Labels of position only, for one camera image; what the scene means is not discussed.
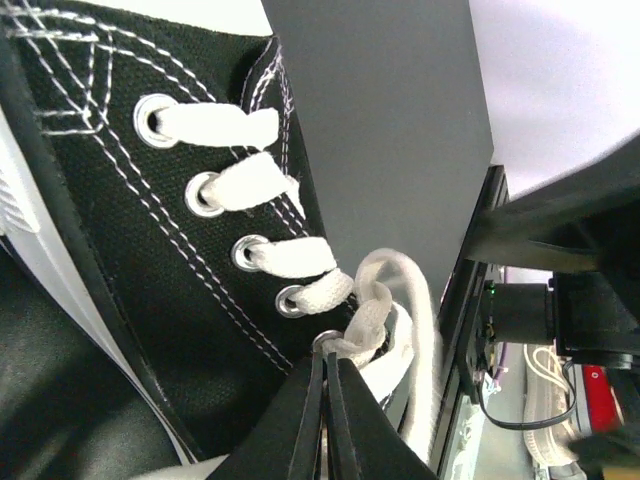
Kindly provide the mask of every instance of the white wall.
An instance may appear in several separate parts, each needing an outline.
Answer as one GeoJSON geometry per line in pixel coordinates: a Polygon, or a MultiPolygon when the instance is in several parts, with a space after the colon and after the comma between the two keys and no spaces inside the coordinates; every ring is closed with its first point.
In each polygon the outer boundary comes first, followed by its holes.
{"type": "Polygon", "coordinates": [[[494,163],[512,193],[640,128],[640,2],[471,0],[494,163]]]}

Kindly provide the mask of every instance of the metal eyelet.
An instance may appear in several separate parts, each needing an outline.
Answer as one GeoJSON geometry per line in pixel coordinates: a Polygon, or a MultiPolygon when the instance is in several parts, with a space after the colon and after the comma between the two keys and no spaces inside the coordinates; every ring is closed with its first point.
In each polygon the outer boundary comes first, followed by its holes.
{"type": "Polygon", "coordinates": [[[154,130],[153,120],[158,110],[177,104],[176,100],[163,93],[145,95],[138,100],[133,109],[133,128],[140,140],[154,148],[171,148],[176,145],[179,140],[166,137],[154,130]]]}
{"type": "Polygon", "coordinates": [[[213,218],[224,212],[224,208],[209,205],[200,196],[202,187],[219,176],[215,172],[202,172],[189,181],[184,189],[184,202],[187,204],[187,208],[191,210],[191,213],[199,217],[213,218]]]}
{"type": "Polygon", "coordinates": [[[260,268],[251,261],[251,251],[249,247],[253,245],[264,245],[269,243],[269,240],[262,235],[247,235],[238,240],[233,247],[231,247],[231,261],[240,270],[245,272],[258,272],[260,268]]]}
{"type": "Polygon", "coordinates": [[[290,285],[280,290],[280,293],[276,295],[276,309],[280,312],[280,315],[286,318],[300,318],[304,316],[295,302],[290,297],[302,290],[302,285],[290,285]]]}
{"type": "Polygon", "coordinates": [[[326,340],[334,340],[336,338],[342,338],[344,335],[342,332],[338,330],[326,330],[313,339],[311,343],[311,351],[312,352],[322,352],[322,344],[326,340]]]}

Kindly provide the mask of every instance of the black cable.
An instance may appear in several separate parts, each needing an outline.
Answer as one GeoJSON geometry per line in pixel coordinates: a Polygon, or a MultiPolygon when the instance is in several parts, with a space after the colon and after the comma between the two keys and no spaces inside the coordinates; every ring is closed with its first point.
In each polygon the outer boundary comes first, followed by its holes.
{"type": "Polygon", "coordinates": [[[482,384],[478,386],[478,399],[480,403],[480,408],[482,409],[482,412],[485,414],[485,416],[489,419],[491,423],[493,423],[496,427],[504,428],[505,430],[516,430],[519,432],[524,432],[527,430],[540,430],[543,428],[548,428],[548,427],[553,427],[554,425],[558,425],[564,422],[565,420],[568,420],[573,414],[573,412],[575,411],[577,406],[576,405],[576,387],[571,382],[571,379],[569,378],[569,369],[572,366],[573,366],[573,362],[571,361],[568,361],[567,363],[565,363],[564,366],[562,367],[562,376],[567,381],[567,384],[569,384],[569,389],[571,390],[571,394],[573,395],[573,402],[571,403],[571,406],[567,409],[566,412],[561,413],[556,417],[548,418],[546,420],[540,420],[537,422],[529,422],[529,423],[512,423],[512,422],[503,422],[501,420],[496,420],[491,415],[489,415],[484,405],[484,398],[482,396],[482,384]]]}

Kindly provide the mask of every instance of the gray panel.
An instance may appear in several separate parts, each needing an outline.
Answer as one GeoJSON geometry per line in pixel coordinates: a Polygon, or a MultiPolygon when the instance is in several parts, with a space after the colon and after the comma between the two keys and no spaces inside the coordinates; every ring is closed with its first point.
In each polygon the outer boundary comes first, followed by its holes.
{"type": "Polygon", "coordinates": [[[329,240],[392,247],[440,298],[493,146],[464,0],[265,0],[329,240]]]}

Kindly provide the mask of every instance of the black canvas sneaker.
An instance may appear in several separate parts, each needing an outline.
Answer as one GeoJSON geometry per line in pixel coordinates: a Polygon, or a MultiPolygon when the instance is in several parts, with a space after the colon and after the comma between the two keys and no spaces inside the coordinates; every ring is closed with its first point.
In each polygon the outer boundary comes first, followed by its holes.
{"type": "Polygon", "coordinates": [[[403,435],[426,460],[426,282],[388,250],[355,284],[337,268],[260,5],[2,2],[4,241],[126,373],[181,460],[238,445],[314,340],[353,359],[382,405],[413,360],[403,435]],[[387,264],[411,316],[377,282],[387,264]]]}

